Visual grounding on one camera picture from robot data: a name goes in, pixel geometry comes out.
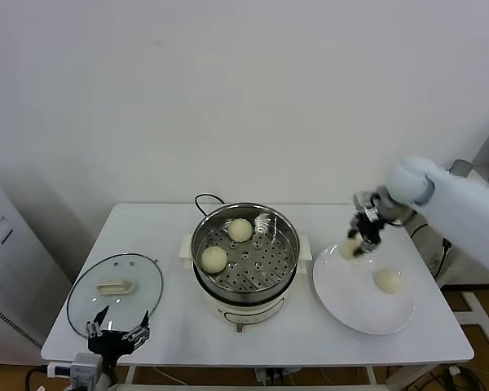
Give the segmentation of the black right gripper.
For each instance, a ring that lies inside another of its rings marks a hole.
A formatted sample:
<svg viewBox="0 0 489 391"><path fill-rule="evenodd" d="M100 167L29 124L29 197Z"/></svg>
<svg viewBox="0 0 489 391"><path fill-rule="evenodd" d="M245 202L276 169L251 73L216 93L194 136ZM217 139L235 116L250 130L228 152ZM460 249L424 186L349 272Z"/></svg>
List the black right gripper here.
<svg viewBox="0 0 489 391"><path fill-rule="evenodd" d="M378 212L368 210L358 211L355 214L355 218L351 220L350 228L347 231L348 239L355 239L357 236L362 239L354 250L355 258L371 253L374 250L374 245L381 243L380 232L384 227L385 219L380 217Z"/></svg>

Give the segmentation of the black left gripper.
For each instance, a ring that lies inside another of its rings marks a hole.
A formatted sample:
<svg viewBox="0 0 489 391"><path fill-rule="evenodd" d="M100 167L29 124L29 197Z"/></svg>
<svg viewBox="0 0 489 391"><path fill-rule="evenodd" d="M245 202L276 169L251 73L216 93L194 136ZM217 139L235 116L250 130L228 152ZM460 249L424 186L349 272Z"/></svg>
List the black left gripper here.
<svg viewBox="0 0 489 391"><path fill-rule="evenodd" d="M149 313L146 312L140 324L129 332L101 331L108 310L106 305L92 321L86 322L86 335L89 351L101 355L106 367L115 367L121 357L131 355L150 338Z"/></svg>

